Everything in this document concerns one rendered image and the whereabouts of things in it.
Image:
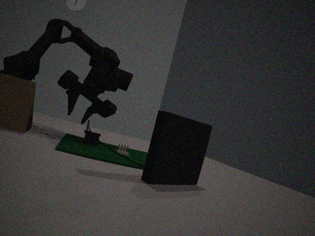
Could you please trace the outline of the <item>green circuit board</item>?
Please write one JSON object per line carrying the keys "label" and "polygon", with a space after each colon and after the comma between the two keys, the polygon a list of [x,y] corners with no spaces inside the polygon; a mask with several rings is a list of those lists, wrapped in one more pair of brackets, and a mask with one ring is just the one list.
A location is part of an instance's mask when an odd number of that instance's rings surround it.
{"label": "green circuit board", "polygon": [[98,142],[98,144],[99,146],[85,144],[84,138],[66,133],[65,136],[57,145],[57,147],[55,148],[55,150],[63,151],[69,154],[79,155],[85,158],[95,159],[98,161],[113,163],[116,165],[132,167],[142,170],[144,169],[144,167],[141,167],[129,161],[128,159],[145,166],[147,152],[130,149],[128,148],[128,146],[126,147],[126,145],[123,147],[123,144],[122,146],[120,146],[120,144],[119,146],[115,146],[108,143],[104,143],[109,148],[128,158],[126,159],[116,154],[112,150],[108,149],[100,142]]}

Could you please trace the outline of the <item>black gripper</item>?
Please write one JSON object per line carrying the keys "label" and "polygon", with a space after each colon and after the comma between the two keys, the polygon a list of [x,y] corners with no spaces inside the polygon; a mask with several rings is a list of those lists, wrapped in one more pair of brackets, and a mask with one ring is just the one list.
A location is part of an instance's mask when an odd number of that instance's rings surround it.
{"label": "black gripper", "polygon": [[105,101],[101,101],[98,98],[98,95],[101,93],[101,88],[99,88],[96,84],[92,82],[92,84],[87,84],[88,78],[94,73],[95,71],[90,71],[87,77],[84,80],[84,83],[78,81],[79,77],[71,72],[70,70],[66,71],[58,80],[58,85],[61,86],[63,89],[68,89],[66,91],[68,95],[68,115],[74,109],[78,96],[81,94],[82,96],[86,97],[92,105],[89,106],[82,118],[81,124],[85,123],[88,118],[94,113],[98,113],[103,118],[111,116],[116,112],[116,105],[110,102],[108,99]]}

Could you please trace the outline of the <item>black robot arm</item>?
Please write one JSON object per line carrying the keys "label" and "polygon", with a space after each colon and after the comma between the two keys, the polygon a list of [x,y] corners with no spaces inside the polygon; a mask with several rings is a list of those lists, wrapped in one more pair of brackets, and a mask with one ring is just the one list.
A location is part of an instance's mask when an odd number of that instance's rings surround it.
{"label": "black robot arm", "polygon": [[[70,37],[61,38],[63,26],[72,31]],[[3,60],[4,70],[0,73],[9,76],[34,80],[39,72],[40,58],[52,43],[73,42],[84,50],[90,58],[90,71],[95,71],[87,81],[87,84],[96,84],[101,88],[101,93],[105,91],[115,92],[118,88],[127,91],[133,74],[119,69],[120,60],[113,50],[108,47],[101,47],[80,28],[72,26],[68,21],[53,19],[48,22],[45,33],[31,46],[28,51],[5,57]]]}

